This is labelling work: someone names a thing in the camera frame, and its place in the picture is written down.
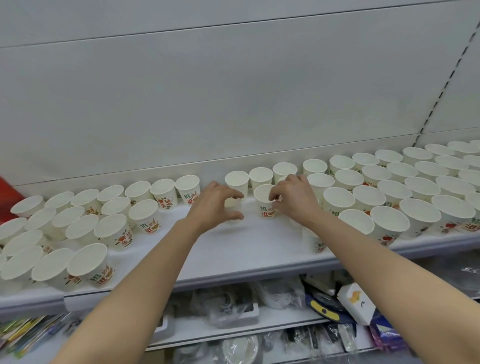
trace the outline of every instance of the forearm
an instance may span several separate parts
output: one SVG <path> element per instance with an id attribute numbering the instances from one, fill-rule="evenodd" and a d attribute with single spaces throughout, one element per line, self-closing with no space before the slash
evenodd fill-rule
<path id="1" fill-rule="evenodd" d="M 138 362 L 198 236 L 187 220 L 177 221 L 88 315 L 52 363 Z"/>
<path id="2" fill-rule="evenodd" d="M 316 216 L 310 229 L 423 360 L 435 364 L 478 360 L 477 303 L 326 212 Z"/>

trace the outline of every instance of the right hand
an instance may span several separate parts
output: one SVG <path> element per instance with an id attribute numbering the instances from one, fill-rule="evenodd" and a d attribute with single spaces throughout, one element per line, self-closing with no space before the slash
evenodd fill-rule
<path id="1" fill-rule="evenodd" d="M 273 208 L 305 227 L 318 221 L 322 209 L 304 175 L 289 174 L 284 181 L 280 181 L 277 186 L 272 187 L 268 199 L 270 201 L 277 200 L 279 196 L 282 197 L 281 201 L 274 201 Z"/>

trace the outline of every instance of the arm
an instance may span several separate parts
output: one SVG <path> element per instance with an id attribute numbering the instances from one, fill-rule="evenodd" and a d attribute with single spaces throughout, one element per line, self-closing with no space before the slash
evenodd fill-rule
<path id="1" fill-rule="evenodd" d="M 195 200 L 187 217 L 177 221 L 95 307 L 51 363 L 137 363 L 198 237 L 222 222 L 243 219 L 238 211 L 225 211 L 224 203 L 229 197 L 242 198 L 243 194 L 216 182 L 210 183 Z"/>
<path id="2" fill-rule="evenodd" d="M 429 364 L 480 362 L 480 305 L 460 291 L 321 210 L 305 176 L 272 188 L 274 207 L 317 234 Z"/>

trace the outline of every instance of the hand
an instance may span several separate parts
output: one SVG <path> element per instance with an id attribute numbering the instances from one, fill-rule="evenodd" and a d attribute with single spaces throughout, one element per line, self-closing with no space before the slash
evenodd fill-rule
<path id="1" fill-rule="evenodd" d="M 243 193 L 212 181 L 195 199 L 185 219 L 198 228 L 199 234 L 227 220 L 243 220 L 240 211 L 225 211 L 225 200 L 231 197 L 243 198 Z"/>
<path id="2" fill-rule="evenodd" d="M 289 174 L 284 181 L 272 187 L 268 199 L 277 200 L 279 196 L 282 198 L 273 202 L 273 207 L 305 227 L 309 227 L 322 214 L 317 197 L 304 175 L 297 177 Z"/>

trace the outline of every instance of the left hand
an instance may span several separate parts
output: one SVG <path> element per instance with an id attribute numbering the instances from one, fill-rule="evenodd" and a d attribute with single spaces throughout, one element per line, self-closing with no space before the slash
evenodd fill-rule
<path id="1" fill-rule="evenodd" d="M 212 181 L 195 199 L 185 219 L 194 224 L 200 234 L 227 220 L 243 220 L 240 211 L 225 211 L 225 200 L 231 197 L 243 198 L 243 193 Z"/>

